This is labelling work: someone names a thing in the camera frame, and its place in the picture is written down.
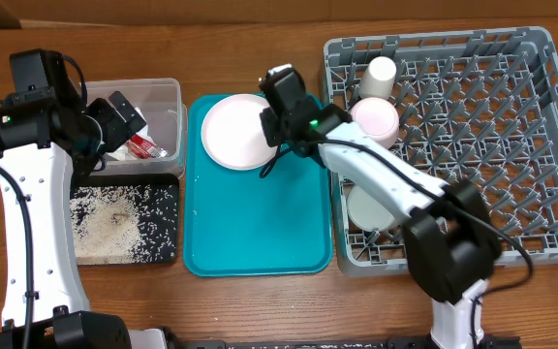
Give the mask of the small pink bowl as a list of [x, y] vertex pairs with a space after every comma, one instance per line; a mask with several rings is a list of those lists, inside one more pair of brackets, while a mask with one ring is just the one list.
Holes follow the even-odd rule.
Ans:
[[399, 135], [399, 115], [389, 101], [377, 97], [361, 99], [350, 114], [361, 129], [385, 148], [391, 148]]

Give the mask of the grey bowl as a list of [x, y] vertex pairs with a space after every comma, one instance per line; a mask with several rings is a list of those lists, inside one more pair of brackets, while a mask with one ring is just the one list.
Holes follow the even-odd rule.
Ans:
[[366, 232], [397, 226], [390, 212], [358, 186], [353, 186], [348, 194], [347, 213], [351, 221]]

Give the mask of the large pink plate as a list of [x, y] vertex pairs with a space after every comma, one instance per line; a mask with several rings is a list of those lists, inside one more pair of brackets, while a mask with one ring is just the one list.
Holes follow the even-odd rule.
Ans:
[[266, 143], [260, 114], [269, 107], [264, 97], [235, 94], [216, 103], [201, 126], [201, 142], [208, 156], [224, 168], [253, 170], [266, 164], [276, 146]]

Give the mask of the red sauce packet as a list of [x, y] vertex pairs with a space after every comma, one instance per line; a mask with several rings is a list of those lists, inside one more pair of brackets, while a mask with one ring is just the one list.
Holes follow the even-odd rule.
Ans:
[[162, 158], [166, 156], [163, 148], [139, 135], [133, 135], [126, 142], [126, 146], [139, 159]]

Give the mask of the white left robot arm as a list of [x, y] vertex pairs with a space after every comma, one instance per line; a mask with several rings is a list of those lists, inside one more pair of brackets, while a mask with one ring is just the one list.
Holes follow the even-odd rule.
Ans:
[[15, 92], [0, 102], [0, 188], [7, 291], [0, 348], [174, 348], [170, 329], [130, 330], [91, 310], [79, 274], [71, 183], [144, 127], [120, 93], [89, 102], [74, 60], [33, 49], [10, 57]]

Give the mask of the cream cup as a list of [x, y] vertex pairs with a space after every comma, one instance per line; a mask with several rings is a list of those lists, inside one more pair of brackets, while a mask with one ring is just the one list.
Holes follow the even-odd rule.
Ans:
[[387, 100], [394, 87], [396, 72], [396, 65], [390, 58], [385, 56], [374, 58], [360, 79], [359, 97]]

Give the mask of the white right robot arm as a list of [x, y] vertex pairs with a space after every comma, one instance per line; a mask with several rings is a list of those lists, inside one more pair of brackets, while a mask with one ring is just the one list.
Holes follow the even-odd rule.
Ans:
[[402, 229], [410, 275], [433, 300], [430, 345], [480, 348], [481, 298], [502, 254], [481, 192], [426, 174], [368, 136], [342, 108], [321, 107], [290, 64], [270, 69], [259, 88], [268, 145], [311, 158], [381, 204]]

